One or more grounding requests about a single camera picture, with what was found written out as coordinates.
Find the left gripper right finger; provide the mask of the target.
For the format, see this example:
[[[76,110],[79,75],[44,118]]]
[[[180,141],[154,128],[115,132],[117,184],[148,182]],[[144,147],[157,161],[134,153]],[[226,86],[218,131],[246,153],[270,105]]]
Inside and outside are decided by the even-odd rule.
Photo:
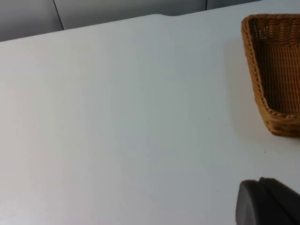
[[[294,225],[300,224],[300,194],[274,178],[260,178],[259,183],[280,205]]]

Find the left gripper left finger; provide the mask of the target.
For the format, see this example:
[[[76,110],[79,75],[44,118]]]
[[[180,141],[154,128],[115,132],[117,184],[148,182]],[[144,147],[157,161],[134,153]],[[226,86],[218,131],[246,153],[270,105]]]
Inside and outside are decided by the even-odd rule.
[[[293,225],[259,180],[240,183],[235,220],[238,225]]]

